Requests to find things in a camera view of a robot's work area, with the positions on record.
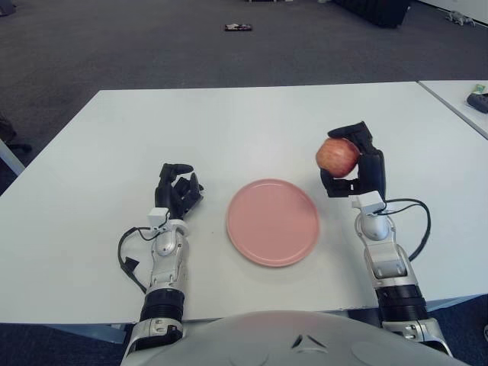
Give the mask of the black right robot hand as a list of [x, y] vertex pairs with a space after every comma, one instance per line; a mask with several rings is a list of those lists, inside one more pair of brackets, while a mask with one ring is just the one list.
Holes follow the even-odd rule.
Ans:
[[328, 138], [351, 143], [358, 150], [352, 168], [334, 175], [330, 169], [320, 167], [320, 177], [329, 197], [348, 197], [378, 191], [382, 198], [386, 192], [384, 154], [373, 145], [373, 137], [364, 121], [330, 130]]

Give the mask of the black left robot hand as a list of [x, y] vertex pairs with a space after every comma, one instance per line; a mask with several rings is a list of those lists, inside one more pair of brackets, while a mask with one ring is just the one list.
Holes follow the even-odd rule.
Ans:
[[203, 190], [192, 165], [165, 163], [155, 189], [155, 206], [167, 208], [171, 220], [183, 220], [203, 199]]

